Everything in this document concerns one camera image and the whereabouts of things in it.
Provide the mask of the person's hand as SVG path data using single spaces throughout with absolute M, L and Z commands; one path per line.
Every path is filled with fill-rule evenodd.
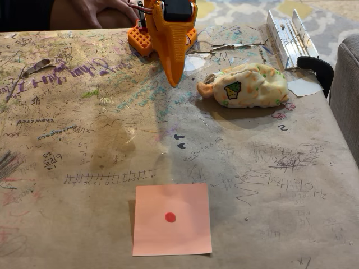
M 72 1 L 72 3 L 76 7 L 76 9 L 81 12 L 87 22 L 96 29 L 102 28 L 96 15 L 106 8 L 112 8 L 117 11 L 120 11 L 120 13 L 126 15 L 133 23 L 135 23 L 138 19 L 137 13 L 127 5 L 127 1 L 79 0 Z

